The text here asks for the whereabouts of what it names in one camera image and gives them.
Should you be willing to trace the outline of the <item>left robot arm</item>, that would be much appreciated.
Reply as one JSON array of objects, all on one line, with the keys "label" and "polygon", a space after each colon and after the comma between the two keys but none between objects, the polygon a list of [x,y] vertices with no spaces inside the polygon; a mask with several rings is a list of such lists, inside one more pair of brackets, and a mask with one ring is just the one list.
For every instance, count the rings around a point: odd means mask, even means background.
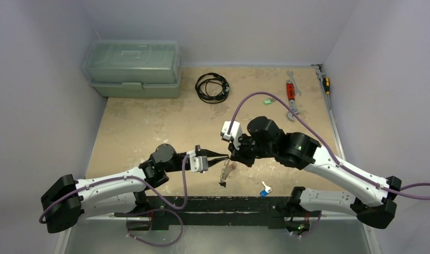
[{"label": "left robot arm", "polygon": [[143,216],[152,207],[145,191],[157,193],[157,187],[169,180],[167,173],[187,170],[204,173],[209,167],[228,159],[222,154],[196,146],[178,153],[164,143],[148,160],[121,173],[90,179],[60,177],[41,197],[43,212],[39,222],[49,233],[58,233],[89,217],[116,214]]}]

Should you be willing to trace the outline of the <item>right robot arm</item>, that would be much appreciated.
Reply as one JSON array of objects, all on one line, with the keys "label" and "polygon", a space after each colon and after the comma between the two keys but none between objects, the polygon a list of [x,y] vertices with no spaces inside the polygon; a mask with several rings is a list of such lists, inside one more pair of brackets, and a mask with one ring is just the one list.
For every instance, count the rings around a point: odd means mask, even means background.
[{"label": "right robot arm", "polygon": [[282,209],[292,216],[330,211],[355,216],[360,222],[385,229],[394,219],[396,195],[401,180],[374,176],[330,154],[325,145],[301,132],[286,133],[265,116],[254,118],[242,132],[239,122],[226,121],[221,137],[229,143],[230,159],[252,167],[257,159],[273,158],[289,168],[321,176],[342,187],[342,191],[293,188]]}]

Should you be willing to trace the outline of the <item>large metal keyring with keys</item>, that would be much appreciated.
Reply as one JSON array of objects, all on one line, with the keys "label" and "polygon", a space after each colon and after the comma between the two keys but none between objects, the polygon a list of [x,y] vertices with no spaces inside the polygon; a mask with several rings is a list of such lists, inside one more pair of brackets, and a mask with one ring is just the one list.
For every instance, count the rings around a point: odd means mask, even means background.
[{"label": "large metal keyring with keys", "polygon": [[235,170],[237,167],[237,163],[235,161],[226,160],[224,162],[224,167],[221,170],[219,184],[222,187],[226,187],[226,180],[228,179],[230,173]]}]

